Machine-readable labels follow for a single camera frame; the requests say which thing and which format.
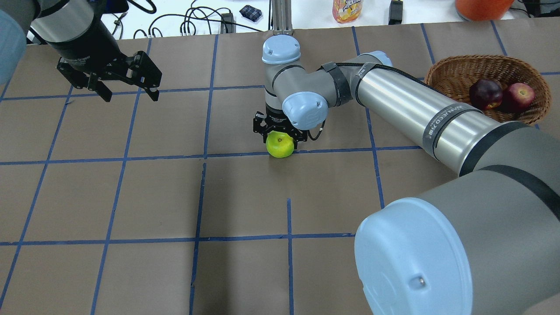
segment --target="power adapter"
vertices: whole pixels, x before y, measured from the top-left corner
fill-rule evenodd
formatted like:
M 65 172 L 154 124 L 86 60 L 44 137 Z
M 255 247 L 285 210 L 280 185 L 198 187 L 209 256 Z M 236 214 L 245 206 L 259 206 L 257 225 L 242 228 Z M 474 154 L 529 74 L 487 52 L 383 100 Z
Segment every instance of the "power adapter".
M 403 22 L 403 0 L 391 0 L 389 5 L 389 25 Z
M 222 25 L 220 26 L 220 34 L 235 33 L 235 23 L 233 13 L 222 13 Z

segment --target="blue tape line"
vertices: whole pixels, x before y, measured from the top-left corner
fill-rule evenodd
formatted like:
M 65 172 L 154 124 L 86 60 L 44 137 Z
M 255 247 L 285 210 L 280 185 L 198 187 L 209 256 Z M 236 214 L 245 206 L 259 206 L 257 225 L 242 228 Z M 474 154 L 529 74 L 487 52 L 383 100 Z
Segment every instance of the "blue tape line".
M 113 92 L 113 95 L 130 95 L 130 94 L 136 94 L 138 93 L 137 91 L 130 91 L 130 92 Z M 97 93 L 87 93 L 87 94 L 73 94 L 72 97 L 73 98 L 88 98 L 90 96 L 98 96 Z
M 160 93 L 172 93 L 172 92 L 195 92 L 195 91 L 209 91 L 209 87 L 191 87 L 189 89 L 167 89 L 160 90 Z
M 231 156 L 254 156 L 254 155 L 268 155 L 268 152 L 243 152 L 243 153 L 215 153 L 208 154 L 209 158 L 229 158 Z
M 212 72 L 210 74 L 210 89 L 208 92 L 208 109 L 206 110 L 206 128 L 204 130 L 204 158 L 208 156 L 208 133 L 210 132 L 210 114 L 212 112 L 212 94 L 214 92 L 214 74 L 216 72 L 216 57 L 218 52 L 218 36 L 214 39 L 214 55 L 212 56 Z
M 148 51 L 150 50 L 151 43 L 152 43 L 152 41 L 150 39 L 148 41 Z M 103 276 L 103 269 L 105 267 L 105 260 L 107 258 L 107 250 L 109 249 L 109 243 L 110 243 L 110 240 L 111 240 L 111 232 L 113 231 L 113 222 L 115 221 L 116 207 L 117 207 L 117 204 L 119 203 L 120 188 L 123 184 L 124 170 L 127 167 L 128 149 L 130 148 L 130 139 L 132 138 L 132 129 L 134 128 L 134 121 L 136 119 L 136 111 L 138 109 L 138 101 L 140 100 L 140 91 L 141 91 L 141 89 L 138 88 L 138 91 L 136 92 L 136 99 L 134 100 L 134 108 L 132 109 L 132 115 L 130 117 L 130 125 L 128 127 L 127 144 L 124 148 L 123 165 L 120 168 L 119 181 L 116 185 L 115 199 L 113 200 L 113 208 L 111 210 L 111 217 L 109 218 L 109 226 L 107 228 L 107 235 L 105 236 L 105 242 L 104 242 L 104 246 L 103 246 L 103 254 L 101 255 L 101 262 L 99 264 L 99 272 L 97 273 L 97 281 L 95 283 L 94 298 L 93 298 L 93 301 L 91 303 L 90 315 L 95 314 L 95 308 L 97 306 L 97 297 L 99 296 L 99 288 L 101 286 L 101 278 Z
M 264 89 L 264 85 L 214 87 L 215 90 Z
M 43 184 L 43 180 L 45 179 L 46 168 L 48 166 L 50 157 L 53 154 L 54 144 L 57 141 L 58 132 L 60 131 L 60 127 L 62 125 L 62 119 L 64 119 L 64 114 L 66 113 L 66 108 L 68 107 L 68 101 L 70 99 L 70 95 L 72 95 L 72 86 L 70 87 L 70 89 L 68 90 L 68 94 L 66 95 L 66 101 L 64 102 L 64 107 L 62 108 L 62 112 L 60 113 L 60 118 L 58 119 L 57 130 L 54 132 L 53 140 L 49 148 L 49 153 L 46 157 L 45 166 L 43 167 L 43 171 L 41 172 L 41 176 L 39 177 L 37 189 L 35 190 L 35 194 L 33 195 L 33 201 L 31 202 L 31 206 L 29 207 L 29 212 L 27 213 L 27 218 L 25 219 L 24 228 L 21 231 L 20 240 L 18 241 L 16 252 L 13 256 L 12 265 L 10 266 L 10 271 L 8 272 L 6 283 L 4 284 L 4 288 L 2 289 L 2 295 L 0 296 L 0 309 L 2 309 L 2 304 L 4 303 L 4 299 L 6 298 L 6 293 L 8 292 L 8 286 L 10 285 L 10 280 L 12 279 L 13 270 L 16 267 L 17 258 L 20 255 L 21 246 L 23 245 L 25 234 L 27 233 L 29 222 L 31 221 L 31 215 L 33 214 L 33 210 L 35 209 L 35 204 L 37 203 L 39 191 L 41 190 L 41 185 Z
M 200 194 L 198 196 L 197 231 L 195 234 L 196 241 L 194 242 L 193 272 L 190 276 L 189 315 L 193 314 L 194 289 L 195 289 L 194 280 L 196 280 L 197 278 L 198 247 L 200 245 L 200 225 L 202 224 L 202 203 L 204 201 L 205 186 L 206 186 L 206 162 L 202 164 L 202 179 L 200 180 Z
M 195 242 L 194 237 L 181 238 L 145 238 L 145 239 L 112 239 L 109 244 L 148 244 L 148 243 L 189 243 Z
M 286 239 L 286 234 L 272 234 L 272 235 L 251 235 L 242 237 L 201 237 L 201 242 L 239 242 L 243 240 L 263 240 L 263 239 Z
M 241 242 L 248 240 L 288 239 L 288 238 L 345 238 L 355 237 L 353 233 L 308 233 L 308 234 L 270 234 L 248 235 L 238 237 L 182 237 L 182 238 L 146 238 L 146 239 L 111 239 L 109 244 L 147 244 L 147 243 L 190 243 L 190 242 Z M 19 242 L 0 242 L 0 246 L 17 246 Z M 104 239 L 85 240 L 26 240 L 22 246 L 30 245 L 89 245 L 105 244 Z
M 162 156 L 136 156 L 128 157 L 128 161 L 147 161 L 147 160 L 179 160 L 179 159 L 200 159 L 202 154 L 194 155 L 162 155 Z
M 356 55 L 360 55 L 360 46 L 358 45 L 358 36 L 356 35 L 356 28 L 352 26 L 352 35 L 354 36 L 354 46 L 356 47 Z
M 16 98 L 4 98 L 5 101 L 15 100 L 41 100 L 41 99 L 64 99 L 67 95 L 45 95 L 45 96 L 19 96 Z
M 387 151 L 387 150 L 418 150 L 422 149 L 419 146 L 385 146 L 385 147 L 377 147 L 375 148 L 376 151 Z
M 90 245 L 90 244 L 104 244 L 102 239 L 88 239 L 88 240 L 27 240 L 22 245 Z
M 11 81 L 12 79 L 9 79 L 8 82 L 6 82 L 6 85 L 4 85 L 4 90 L 2 90 L 2 95 L 0 95 L 0 103 L 4 99 L 4 96 L 6 95 L 6 91 L 8 90 L 8 86 L 10 85 Z
M 371 128 L 371 118 L 370 111 L 366 108 L 366 118 L 367 118 L 367 129 L 370 132 L 371 147 L 374 148 L 372 152 L 374 153 L 374 168 L 375 168 L 375 179 L 377 180 L 377 192 L 379 193 L 379 204 L 383 209 L 385 207 L 385 200 L 383 198 L 383 187 L 381 185 L 381 175 L 379 174 L 379 163 L 377 162 L 377 149 L 375 146 L 374 133 Z
M 490 24 L 492 24 L 492 28 L 494 29 L 494 34 L 496 35 L 496 39 L 498 39 L 498 43 L 500 44 L 500 49 L 502 49 L 502 53 L 504 56 L 507 56 L 506 48 L 503 46 L 502 39 L 500 38 L 500 34 L 498 33 L 498 29 L 496 28 L 496 24 L 494 21 L 490 20 Z
M 371 151 L 370 147 L 355 147 L 348 149 L 317 149 L 317 150 L 297 150 L 294 154 L 309 154 L 309 153 L 336 153 L 336 152 L 364 152 Z
M 293 315 L 293 250 L 292 250 L 292 200 L 286 203 L 288 210 L 288 286 L 290 290 L 290 315 Z
M 0 165 L 29 165 L 29 164 L 45 164 L 45 161 L 0 162 Z
M 321 234 L 294 234 L 292 238 L 343 238 L 355 237 L 352 233 L 321 233 Z
M 426 41 L 426 46 L 428 47 L 428 53 L 430 54 L 430 59 L 432 60 L 432 64 L 436 63 L 436 60 L 433 58 L 432 47 L 430 46 L 430 40 L 428 39 L 428 33 L 426 33 L 426 28 L 424 27 L 424 23 L 420 23 L 420 27 L 422 28 L 422 33 L 424 34 L 424 40 Z

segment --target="blue grid line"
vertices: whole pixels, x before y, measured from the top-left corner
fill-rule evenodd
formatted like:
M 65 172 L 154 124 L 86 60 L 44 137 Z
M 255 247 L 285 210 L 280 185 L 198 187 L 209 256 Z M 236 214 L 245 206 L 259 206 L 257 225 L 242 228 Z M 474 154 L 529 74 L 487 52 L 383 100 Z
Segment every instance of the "blue grid line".
M 376 147 L 377 151 L 384 150 L 418 150 L 419 146 L 389 146 Z M 297 150 L 294 154 L 313 154 L 313 153 L 336 153 L 336 152 L 368 152 L 370 147 L 355 147 L 345 149 L 316 149 L 316 150 Z M 259 152 L 239 152 L 239 153 L 215 153 L 208 154 L 208 158 L 229 158 L 232 156 L 256 156 L 268 155 L 266 151 Z M 122 162 L 122 161 L 146 161 L 146 160 L 177 160 L 177 159 L 201 159 L 203 154 L 193 155 L 159 155 L 159 156 L 134 156 L 134 157 L 101 157 L 96 159 L 68 159 L 68 160 L 49 160 L 49 161 L 8 161 L 0 162 L 2 165 L 36 165 L 36 164 L 65 164 L 65 163 L 99 163 L 99 162 Z
M 202 203 L 204 201 L 205 186 L 206 186 L 206 162 L 202 164 L 202 179 L 200 180 L 200 194 L 198 197 L 197 231 L 195 233 L 195 242 L 194 242 L 193 270 L 190 276 L 189 315 L 193 315 L 194 289 L 195 289 L 194 281 L 197 278 L 198 247 L 200 245 L 200 226 L 202 224 Z
M 152 46 L 152 39 L 148 40 L 148 48 L 146 50 L 146 54 L 150 54 L 150 47 Z M 97 280 L 95 283 L 95 291 L 94 291 L 94 298 L 91 303 L 91 312 L 90 315 L 95 314 L 95 308 L 97 306 L 97 297 L 99 296 L 99 288 L 101 286 L 101 278 L 103 276 L 103 269 L 105 267 L 105 260 L 107 259 L 107 250 L 109 249 L 109 242 L 111 240 L 111 232 L 113 231 L 113 222 L 115 220 L 115 212 L 117 204 L 119 203 L 119 196 L 120 196 L 120 188 L 123 184 L 123 177 L 124 177 L 124 170 L 127 166 L 128 157 L 128 150 L 130 148 L 130 139 L 132 138 L 132 129 L 134 128 L 134 120 L 136 119 L 136 111 L 138 109 L 138 101 L 140 100 L 140 92 L 141 89 L 138 88 L 136 92 L 136 99 L 134 100 L 134 108 L 132 109 L 132 115 L 130 118 L 130 125 L 128 127 L 128 137 L 127 137 L 127 144 L 124 148 L 124 160 L 123 165 L 120 168 L 120 175 L 119 181 L 116 185 L 116 192 L 115 192 L 115 199 L 113 201 L 113 208 L 111 209 L 111 217 L 109 218 L 109 226 L 107 227 L 107 235 L 105 236 L 105 242 L 103 245 L 103 253 L 101 254 L 101 262 L 99 264 L 99 272 L 97 273 Z
M 290 315 L 293 315 L 293 250 L 292 250 L 292 200 L 286 202 L 288 212 L 288 286 L 290 291 Z
M 364 152 L 371 151 L 370 147 L 355 147 L 347 149 L 316 149 L 316 150 L 297 150 L 294 154 L 310 154 L 310 153 L 336 153 L 336 152 Z
M 356 28 L 352 26 L 352 36 L 354 37 L 354 46 L 356 47 L 356 55 L 360 55 L 360 46 L 358 45 L 358 36 L 356 35 Z
M 433 58 L 432 47 L 430 46 L 430 40 L 428 39 L 428 33 L 426 33 L 426 28 L 424 27 L 424 23 L 420 23 L 420 27 L 422 28 L 422 33 L 424 34 L 424 40 L 426 41 L 426 46 L 428 47 L 428 53 L 430 54 L 430 59 L 432 60 L 432 64 L 436 63 L 436 60 Z
M 421 149 L 420 146 L 386 146 L 386 147 L 376 147 L 376 151 L 388 151 L 388 150 L 418 150 Z
M 0 162 L 0 165 L 30 165 L 30 164 L 45 164 L 45 161 L 14 161 L 14 162 Z
M 353 26 L 352 27 L 352 34 L 354 35 L 354 45 L 356 46 L 356 54 L 360 54 L 360 45 L 358 43 L 358 37 L 356 36 L 356 28 Z M 430 50 L 430 44 L 427 42 L 427 37 L 426 37 L 426 43 L 428 44 L 428 50 Z M 379 164 L 377 163 L 377 147 L 375 146 L 375 139 L 374 139 L 374 133 L 373 130 L 371 128 L 371 118 L 370 118 L 370 111 L 366 108 L 366 120 L 367 120 L 367 129 L 370 133 L 370 142 L 371 142 L 371 148 L 369 150 L 371 150 L 371 152 L 374 155 L 374 168 L 375 168 L 375 179 L 377 181 L 377 192 L 379 194 L 379 203 L 381 205 L 381 208 L 383 209 L 385 207 L 385 200 L 383 198 L 383 187 L 381 186 L 381 176 L 379 174 Z
M 214 87 L 215 90 L 264 89 L 264 85 Z
M 37 198 L 39 196 L 39 191 L 41 190 L 41 185 L 43 180 L 45 179 L 45 173 L 48 166 L 48 161 L 53 154 L 54 144 L 57 141 L 58 132 L 60 131 L 60 126 L 62 125 L 62 119 L 64 118 L 64 114 L 66 113 L 66 108 L 68 107 L 68 101 L 70 99 L 70 95 L 72 94 L 72 86 L 68 90 L 68 94 L 66 96 L 66 101 L 64 102 L 64 107 L 62 108 L 62 112 L 60 113 L 60 118 L 58 119 L 57 130 L 54 132 L 53 141 L 50 144 L 49 153 L 46 157 L 45 166 L 43 167 L 43 171 L 41 172 L 41 176 L 39 177 L 39 182 L 37 184 L 37 189 L 35 190 L 35 194 L 33 195 L 33 201 L 31 202 L 31 206 L 29 207 L 29 212 L 27 213 L 27 218 L 25 219 L 24 228 L 21 231 L 20 240 L 18 241 L 16 252 L 13 255 L 12 265 L 10 266 L 10 271 L 8 272 L 8 276 L 6 278 L 6 283 L 4 284 L 4 288 L 2 289 L 2 295 L 0 296 L 0 309 L 2 309 L 2 305 L 4 303 L 4 299 L 6 298 L 6 293 L 8 292 L 8 286 L 10 285 L 10 280 L 12 279 L 13 271 L 16 267 L 17 258 L 20 255 L 20 250 L 22 243 L 25 239 L 25 234 L 27 233 L 27 229 L 29 227 L 29 222 L 31 221 L 31 215 L 33 214 L 33 210 L 35 209 L 35 204 L 37 203 Z
M 208 109 L 206 110 L 206 128 L 204 130 L 204 158 L 208 156 L 208 134 L 210 132 L 210 114 L 212 112 L 212 94 L 214 92 L 214 74 L 216 73 L 216 57 L 218 52 L 218 36 L 214 40 L 214 55 L 212 56 L 212 72 L 210 74 L 210 89 L 208 92 Z
M 45 95 L 45 96 L 19 96 L 16 98 L 4 98 L 5 101 L 15 100 L 39 100 L 39 99 L 65 99 L 67 95 Z
M 367 118 L 367 128 L 370 131 L 371 147 L 374 148 L 372 152 L 374 154 L 375 179 L 377 181 L 377 192 L 379 193 L 379 204 L 383 209 L 385 207 L 385 199 L 383 198 L 383 186 L 381 185 L 381 175 L 379 173 L 379 163 L 377 159 L 377 150 L 375 149 L 376 146 L 375 146 L 374 133 L 372 132 L 371 129 L 370 111 L 367 108 L 366 108 L 366 118 Z
M 500 34 L 498 33 L 498 29 L 496 28 L 496 24 L 492 20 L 490 20 L 490 24 L 492 24 L 492 28 L 494 29 L 494 34 L 496 35 L 496 39 L 498 39 L 498 43 L 500 44 L 500 48 L 502 49 L 503 55 L 507 56 L 506 48 L 503 46 L 502 39 L 500 38 Z
M 147 243 L 191 243 L 191 242 L 242 242 L 248 240 L 296 239 L 296 238 L 346 238 L 355 237 L 353 233 L 303 233 L 303 234 L 269 234 L 236 237 L 179 237 L 179 238 L 143 238 L 143 239 L 111 239 L 109 244 L 147 244 Z M 0 242 L 0 246 L 17 246 L 20 242 Z M 24 240 L 22 246 L 37 245 L 91 245 L 105 244 L 104 239 L 84 240 Z
M 6 91 L 8 90 L 8 86 L 10 85 L 11 81 L 12 81 L 11 79 L 8 80 L 8 82 L 6 82 L 6 85 L 4 85 L 4 90 L 2 90 L 2 95 L 0 95 L 0 103 L 4 99 L 4 96 L 6 95 Z

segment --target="apple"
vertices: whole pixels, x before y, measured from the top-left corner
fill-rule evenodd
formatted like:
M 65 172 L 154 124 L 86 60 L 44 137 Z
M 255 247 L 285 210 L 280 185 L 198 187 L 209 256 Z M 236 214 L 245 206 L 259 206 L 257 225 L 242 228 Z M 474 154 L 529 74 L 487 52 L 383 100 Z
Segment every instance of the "apple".
M 525 83 L 514 83 L 503 92 L 500 110 L 505 113 L 522 113 L 535 100 L 535 91 Z
M 293 138 L 285 132 L 271 131 L 267 136 L 267 151 L 275 158 L 285 158 L 293 152 Z
M 471 104 L 481 110 L 498 107 L 502 103 L 502 87 L 493 80 L 482 78 L 469 89 Z

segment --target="red apple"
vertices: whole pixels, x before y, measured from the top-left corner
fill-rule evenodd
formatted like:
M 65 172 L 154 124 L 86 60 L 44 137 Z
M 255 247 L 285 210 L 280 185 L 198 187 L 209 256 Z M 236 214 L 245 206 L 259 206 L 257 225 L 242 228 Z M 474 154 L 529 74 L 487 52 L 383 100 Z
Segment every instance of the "red apple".
M 502 103 L 502 87 L 496 81 L 482 78 L 470 87 L 469 96 L 474 107 L 494 109 Z
M 534 100 L 535 91 L 529 85 L 515 83 L 504 90 L 500 110 L 505 113 L 522 113 Z

